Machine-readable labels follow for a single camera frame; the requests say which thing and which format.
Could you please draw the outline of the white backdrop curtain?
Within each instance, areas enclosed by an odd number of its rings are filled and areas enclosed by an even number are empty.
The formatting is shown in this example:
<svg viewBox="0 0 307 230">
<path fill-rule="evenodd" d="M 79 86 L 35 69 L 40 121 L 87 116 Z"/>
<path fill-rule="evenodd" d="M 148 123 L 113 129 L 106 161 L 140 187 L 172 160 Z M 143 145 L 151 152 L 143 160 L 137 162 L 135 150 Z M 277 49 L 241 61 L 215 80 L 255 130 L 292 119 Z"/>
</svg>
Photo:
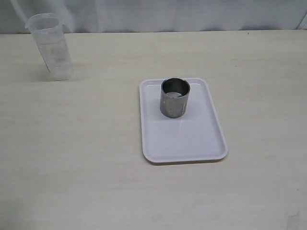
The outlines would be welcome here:
<svg viewBox="0 0 307 230">
<path fill-rule="evenodd" d="M 299 29 L 304 0 L 3 0 L 0 31 L 26 33 L 33 15 L 54 13 L 73 33 Z"/>
</svg>

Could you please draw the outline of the clear plastic measuring jug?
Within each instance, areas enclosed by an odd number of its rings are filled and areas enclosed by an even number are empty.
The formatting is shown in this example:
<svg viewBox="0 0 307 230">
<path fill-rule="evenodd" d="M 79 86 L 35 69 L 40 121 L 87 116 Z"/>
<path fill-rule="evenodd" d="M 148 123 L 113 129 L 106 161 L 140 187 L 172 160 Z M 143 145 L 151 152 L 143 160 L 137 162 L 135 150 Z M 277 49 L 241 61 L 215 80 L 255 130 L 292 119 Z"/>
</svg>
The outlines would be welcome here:
<svg viewBox="0 0 307 230">
<path fill-rule="evenodd" d="M 36 14 L 25 24 L 50 75 L 56 81 L 68 80 L 73 72 L 63 25 L 63 21 L 54 13 Z"/>
</svg>

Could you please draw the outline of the stainless steel cup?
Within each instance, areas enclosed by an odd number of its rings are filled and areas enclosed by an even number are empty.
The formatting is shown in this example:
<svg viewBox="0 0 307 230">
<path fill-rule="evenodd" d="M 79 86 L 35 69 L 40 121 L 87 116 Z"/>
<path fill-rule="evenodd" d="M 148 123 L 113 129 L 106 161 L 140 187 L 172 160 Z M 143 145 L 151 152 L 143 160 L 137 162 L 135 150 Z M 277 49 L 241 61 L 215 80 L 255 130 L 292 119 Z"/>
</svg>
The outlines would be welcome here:
<svg viewBox="0 0 307 230">
<path fill-rule="evenodd" d="M 161 84 L 160 111 L 169 118 L 184 115 L 190 93 L 189 83 L 181 78 L 168 78 Z"/>
</svg>

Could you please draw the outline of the white rectangular plastic tray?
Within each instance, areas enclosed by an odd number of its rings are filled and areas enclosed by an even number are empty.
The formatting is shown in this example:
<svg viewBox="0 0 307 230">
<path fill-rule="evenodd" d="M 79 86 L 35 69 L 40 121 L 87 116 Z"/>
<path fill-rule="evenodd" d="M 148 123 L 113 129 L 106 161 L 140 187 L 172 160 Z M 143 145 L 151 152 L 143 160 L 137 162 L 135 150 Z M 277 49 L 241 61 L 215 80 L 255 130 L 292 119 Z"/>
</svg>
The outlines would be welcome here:
<svg viewBox="0 0 307 230">
<path fill-rule="evenodd" d="M 188 78 L 186 112 L 169 118 L 160 111 L 162 79 L 139 85 L 142 153 L 154 164 L 220 161 L 228 146 L 206 81 Z"/>
</svg>

